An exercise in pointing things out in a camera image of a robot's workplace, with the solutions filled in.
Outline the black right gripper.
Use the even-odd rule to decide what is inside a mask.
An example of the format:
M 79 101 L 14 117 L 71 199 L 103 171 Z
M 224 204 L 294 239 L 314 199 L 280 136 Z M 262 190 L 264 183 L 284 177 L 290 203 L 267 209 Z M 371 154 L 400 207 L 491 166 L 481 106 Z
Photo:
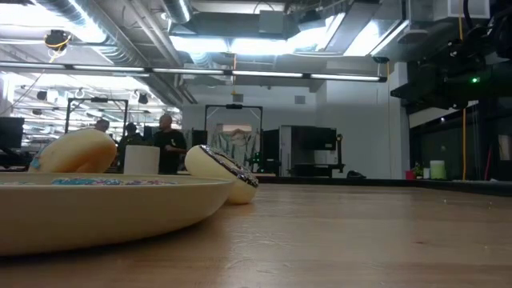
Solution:
M 477 68 L 473 64 L 437 66 L 434 63 L 408 62 L 408 86 L 393 89 L 390 96 L 414 108 L 460 110 L 469 101 L 480 98 L 480 81 L 471 82 L 476 77 Z

